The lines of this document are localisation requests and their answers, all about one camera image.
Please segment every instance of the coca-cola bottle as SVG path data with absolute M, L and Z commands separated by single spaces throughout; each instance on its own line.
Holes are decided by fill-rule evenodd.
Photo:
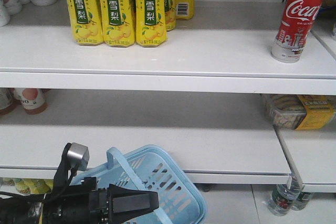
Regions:
M 322 0 L 287 0 L 272 56 L 282 62 L 297 62 Z

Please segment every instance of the shopping basket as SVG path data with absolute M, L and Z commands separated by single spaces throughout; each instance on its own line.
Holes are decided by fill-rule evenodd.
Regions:
M 98 188 L 114 184 L 127 189 L 156 191 L 160 207 L 153 213 L 124 224 L 203 223 L 207 208 L 203 196 L 177 163 L 162 148 L 146 145 L 123 155 L 113 147 L 107 162 L 76 176 L 77 185 L 85 177 L 96 177 Z

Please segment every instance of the white shelf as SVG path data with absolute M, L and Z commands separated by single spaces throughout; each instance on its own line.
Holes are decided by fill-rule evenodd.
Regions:
M 281 3 L 199 3 L 157 48 L 81 47 L 64 0 L 24 6 L 1 28 L 0 87 L 336 94 L 336 61 L 310 35 L 298 63 L 274 60 Z
M 336 193 L 336 121 L 315 131 L 278 132 L 303 190 Z
M 335 15 L 332 15 L 332 13 L 325 13 L 316 20 L 312 33 L 336 59 L 336 40 L 331 37 L 332 28 L 335 22 Z
M 260 224 L 331 224 L 336 220 L 334 194 L 316 193 L 301 211 L 290 210 L 285 216 L 275 216 L 267 208 L 274 186 L 252 185 Z
M 115 146 L 167 150 L 195 183 L 285 183 L 289 167 L 257 94 L 51 90 L 49 108 L 0 118 L 0 174 L 52 178 L 67 142 L 87 145 L 89 167 Z

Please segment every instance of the coca-cola logo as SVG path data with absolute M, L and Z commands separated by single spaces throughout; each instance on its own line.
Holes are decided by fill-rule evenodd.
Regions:
M 296 0 L 286 9 L 286 16 L 288 18 L 296 18 L 302 21 L 309 21 L 307 17 L 312 17 L 315 20 L 319 12 L 320 6 L 303 6 L 303 0 Z

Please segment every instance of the basket handle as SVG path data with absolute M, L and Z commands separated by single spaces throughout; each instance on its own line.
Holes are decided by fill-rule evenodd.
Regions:
M 118 163 L 121 165 L 121 167 L 124 169 L 124 171 L 127 173 L 127 175 L 130 177 L 132 182 L 135 184 L 138 190 L 147 191 L 145 185 L 141 181 L 141 179 L 138 177 L 138 175 L 134 172 L 133 168 L 128 163 L 127 159 L 122 155 L 122 153 L 115 147 L 110 148 L 107 151 L 108 156 L 108 163 L 110 163 L 110 160 L 112 160 L 113 164 L 113 157 L 118 161 Z M 157 217 L 160 219 L 162 224 L 173 224 L 171 219 L 167 216 L 165 211 L 159 207 L 158 209 L 154 210 Z

